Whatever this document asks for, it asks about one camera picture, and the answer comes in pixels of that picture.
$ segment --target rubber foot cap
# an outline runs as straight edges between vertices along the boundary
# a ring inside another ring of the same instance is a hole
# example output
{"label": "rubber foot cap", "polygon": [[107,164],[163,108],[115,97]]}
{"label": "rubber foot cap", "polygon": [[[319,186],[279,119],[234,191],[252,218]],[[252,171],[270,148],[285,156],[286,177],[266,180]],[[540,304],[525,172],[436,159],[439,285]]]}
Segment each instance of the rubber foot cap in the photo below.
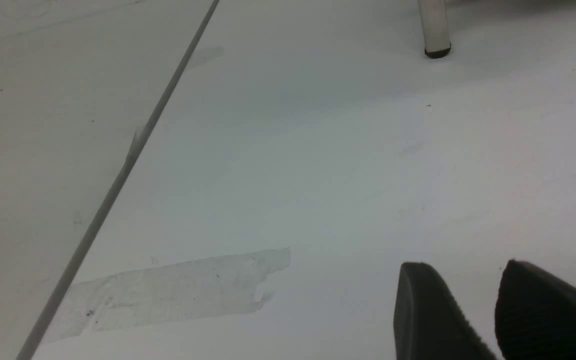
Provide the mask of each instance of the rubber foot cap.
{"label": "rubber foot cap", "polygon": [[450,53],[450,49],[452,48],[453,46],[451,45],[449,48],[444,48],[444,50],[428,52],[424,49],[423,52],[425,53],[426,57],[429,57],[430,59],[441,59],[448,55],[448,53]]}

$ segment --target white floor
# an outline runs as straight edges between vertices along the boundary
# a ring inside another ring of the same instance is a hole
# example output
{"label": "white floor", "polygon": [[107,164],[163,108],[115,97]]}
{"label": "white floor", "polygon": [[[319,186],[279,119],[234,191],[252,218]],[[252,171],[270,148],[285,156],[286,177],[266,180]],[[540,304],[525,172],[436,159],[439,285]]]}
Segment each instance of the white floor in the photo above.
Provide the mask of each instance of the white floor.
{"label": "white floor", "polygon": [[14,358],[208,0],[0,0],[0,359]]}
{"label": "white floor", "polygon": [[576,285],[576,1],[448,16],[222,0],[35,360],[391,360],[404,261],[499,352],[507,260]]}

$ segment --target chair leg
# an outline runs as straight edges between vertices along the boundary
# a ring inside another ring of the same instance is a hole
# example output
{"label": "chair leg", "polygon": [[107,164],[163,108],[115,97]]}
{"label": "chair leg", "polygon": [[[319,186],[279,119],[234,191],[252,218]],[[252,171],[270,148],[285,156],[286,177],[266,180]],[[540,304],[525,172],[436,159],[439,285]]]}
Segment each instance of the chair leg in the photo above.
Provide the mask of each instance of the chair leg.
{"label": "chair leg", "polygon": [[418,0],[418,3],[425,54],[431,59],[443,58],[451,49],[446,3],[444,0]]}

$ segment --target tape residue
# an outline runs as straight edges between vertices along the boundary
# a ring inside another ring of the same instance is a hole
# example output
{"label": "tape residue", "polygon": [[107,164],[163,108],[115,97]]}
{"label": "tape residue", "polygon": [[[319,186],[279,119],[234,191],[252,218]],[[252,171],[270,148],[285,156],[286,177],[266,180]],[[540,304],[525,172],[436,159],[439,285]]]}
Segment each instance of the tape residue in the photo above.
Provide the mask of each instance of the tape residue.
{"label": "tape residue", "polygon": [[263,250],[126,271],[73,284],[50,322],[42,344],[89,331],[248,314],[266,275],[290,265],[290,249]]}

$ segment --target white surface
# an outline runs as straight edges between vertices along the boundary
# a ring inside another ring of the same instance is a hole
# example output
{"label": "white surface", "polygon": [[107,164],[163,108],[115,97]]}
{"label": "white surface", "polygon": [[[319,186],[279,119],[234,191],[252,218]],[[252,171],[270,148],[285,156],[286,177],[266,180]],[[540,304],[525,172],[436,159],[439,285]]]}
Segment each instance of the white surface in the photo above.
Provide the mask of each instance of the white surface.
{"label": "white surface", "polygon": [[222,55],[182,76],[75,284],[290,248],[257,290],[274,297],[35,360],[391,360],[404,261],[498,352],[507,260],[576,285],[576,2],[448,12],[459,46],[432,61],[414,1],[220,3],[195,53]]}
{"label": "white surface", "polygon": [[210,6],[42,3],[32,22],[38,2],[0,1],[2,360],[21,348]]}

